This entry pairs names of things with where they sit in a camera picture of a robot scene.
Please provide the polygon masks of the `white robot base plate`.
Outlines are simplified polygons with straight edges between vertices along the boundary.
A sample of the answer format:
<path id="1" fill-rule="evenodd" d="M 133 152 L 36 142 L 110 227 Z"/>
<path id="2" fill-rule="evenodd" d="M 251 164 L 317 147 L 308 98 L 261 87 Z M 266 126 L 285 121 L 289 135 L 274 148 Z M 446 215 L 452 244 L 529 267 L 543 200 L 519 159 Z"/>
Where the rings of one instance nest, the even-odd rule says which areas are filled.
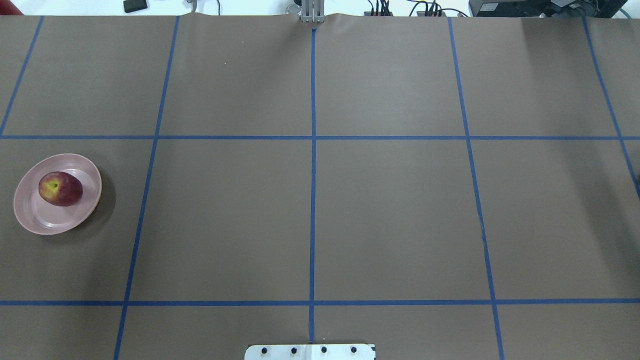
<path id="1" fill-rule="evenodd" d="M 245 360 L 375 360 L 373 344 L 256 344 L 247 347 Z"/>

